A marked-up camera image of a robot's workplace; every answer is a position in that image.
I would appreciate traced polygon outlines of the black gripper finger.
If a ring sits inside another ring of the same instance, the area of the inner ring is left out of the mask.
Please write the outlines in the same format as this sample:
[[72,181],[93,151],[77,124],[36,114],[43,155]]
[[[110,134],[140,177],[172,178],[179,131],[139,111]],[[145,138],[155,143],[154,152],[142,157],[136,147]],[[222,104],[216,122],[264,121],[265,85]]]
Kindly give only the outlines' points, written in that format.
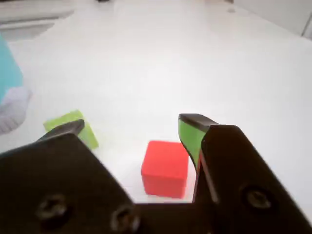
[[309,234],[289,193],[235,125],[180,114],[178,135],[196,167],[194,201],[209,195],[212,234]]
[[140,218],[117,180],[83,143],[82,119],[0,155],[3,234],[134,234]]

